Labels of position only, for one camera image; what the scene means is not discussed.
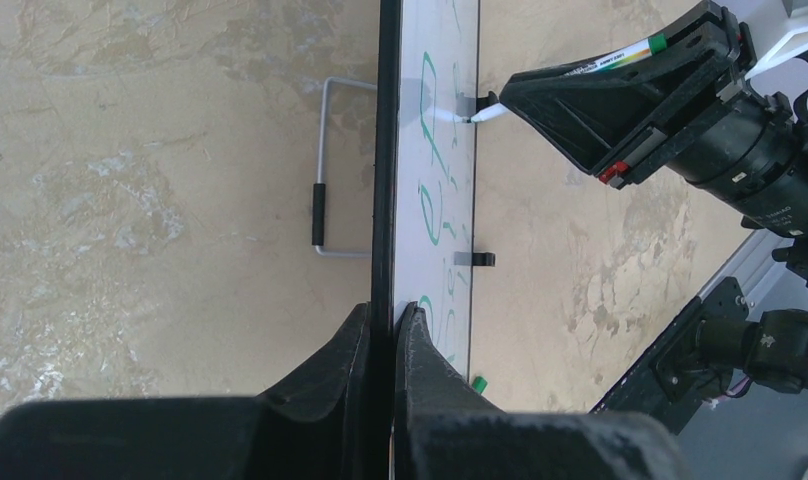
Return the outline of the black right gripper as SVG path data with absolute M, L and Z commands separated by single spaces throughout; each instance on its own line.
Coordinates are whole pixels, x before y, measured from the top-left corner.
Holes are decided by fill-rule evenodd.
M 619 188 L 683 150 L 724 87 L 754 63 L 746 27 L 728 8 L 701 1 L 630 46 L 515 73 L 499 100 L 582 173 Z

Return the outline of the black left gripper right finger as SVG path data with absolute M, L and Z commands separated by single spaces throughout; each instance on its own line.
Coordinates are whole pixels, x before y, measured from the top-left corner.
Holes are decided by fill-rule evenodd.
M 688 479 L 674 437 L 639 413 L 508 413 L 433 345 L 416 303 L 399 320 L 397 479 Z

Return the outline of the white whiteboard black frame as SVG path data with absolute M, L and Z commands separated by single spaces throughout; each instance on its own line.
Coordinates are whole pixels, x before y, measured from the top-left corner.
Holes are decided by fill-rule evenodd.
M 317 154 L 311 243 L 327 258 L 371 262 L 373 324 L 391 334 L 404 308 L 425 311 L 430 340 L 462 377 L 470 374 L 476 251 L 477 132 L 481 5 L 477 1 L 384 1 L 374 82 L 331 76 L 322 119 L 339 87 L 375 96 L 372 240 L 364 250 L 325 244 L 329 157 Z

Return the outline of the green marker cap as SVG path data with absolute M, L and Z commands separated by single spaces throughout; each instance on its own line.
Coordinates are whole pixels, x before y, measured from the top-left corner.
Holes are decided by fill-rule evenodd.
M 475 376 L 471 382 L 471 387 L 478 393 L 483 394 L 489 382 L 483 376 Z

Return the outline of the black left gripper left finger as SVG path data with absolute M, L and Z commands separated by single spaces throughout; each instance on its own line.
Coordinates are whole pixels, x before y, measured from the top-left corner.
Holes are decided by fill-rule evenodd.
M 0 418 L 0 479 L 359 479 L 368 310 L 255 396 L 18 406 Z

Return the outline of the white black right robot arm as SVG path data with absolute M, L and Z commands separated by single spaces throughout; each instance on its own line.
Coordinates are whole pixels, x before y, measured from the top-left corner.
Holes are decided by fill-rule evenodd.
M 727 8 L 702 1 L 651 41 L 649 57 L 514 74 L 499 99 L 579 171 L 614 189 L 662 168 L 791 240 L 773 252 L 808 287 L 808 98 L 749 82 L 756 42 Z

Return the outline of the white marker pen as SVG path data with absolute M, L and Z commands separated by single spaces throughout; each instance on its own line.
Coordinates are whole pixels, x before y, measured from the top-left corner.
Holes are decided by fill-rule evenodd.
M 649 58 L 662 52 L 666 48 L 667 40 L 665 36 L 663 34 L 657 34 L 581 65 L 564 73 L 564 76 L 615 70 Z M 463 119 L 463 122 L 482 123 L 508 112 L 509 109 L 506 106 L 502 103 L 496 103 L 478 110 L 473 116 Z

